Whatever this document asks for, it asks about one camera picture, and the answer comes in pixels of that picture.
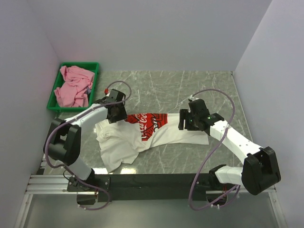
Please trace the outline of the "white t-shirt with red print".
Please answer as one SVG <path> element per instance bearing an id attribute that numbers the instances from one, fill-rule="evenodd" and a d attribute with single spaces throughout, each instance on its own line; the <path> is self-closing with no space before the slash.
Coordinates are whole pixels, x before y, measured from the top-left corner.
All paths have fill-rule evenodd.
<path id="1" fill-rule="evenodd" d="M 95 124 L 101 159 L 107 172 L 132 164 L 140 152 L 165 144 L 208 145 L 205 132 L 179 130 L 179 114 L 130 114 L 125 120 Z"/>

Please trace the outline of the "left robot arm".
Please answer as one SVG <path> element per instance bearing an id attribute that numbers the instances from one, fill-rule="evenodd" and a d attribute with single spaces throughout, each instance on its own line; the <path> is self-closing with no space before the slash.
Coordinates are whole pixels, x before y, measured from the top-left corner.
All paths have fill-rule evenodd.
<path id="1" fill-rule="evenodd" d="M 118 90 L 112 89 L 104 98 L 94 102 L 88 109 L 79 114 L 62 119 L 54 119 L 44 145 L 47 163 L 52 168 L 50 158 L 62 162 L 61 166 L 78 179 L 78 185 L 85 191 L 95 185 L 95 172 L 80 158 L 82 133 L 96 123 L 106 120 L 115 123 L 127 118 L 125 101 L 128 97 Z"/>

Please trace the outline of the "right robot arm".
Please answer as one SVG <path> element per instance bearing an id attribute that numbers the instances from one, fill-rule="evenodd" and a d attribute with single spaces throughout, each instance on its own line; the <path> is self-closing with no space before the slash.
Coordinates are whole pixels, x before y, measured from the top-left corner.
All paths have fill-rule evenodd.
<path id="1" fill-rule="evenodd" d="M 220 165 L 209 171 L 209 186 L 215 190 L 224 184 L 244 186 L 257 195 L 281 181 L 275 151 L 263 148 L 236 131 L 218 113 L 211 114 L 202 99 L 189 102 L 180 110 L 179 130 L 202 131 L 219 140 L 241 161 L 242 167 Z"/>

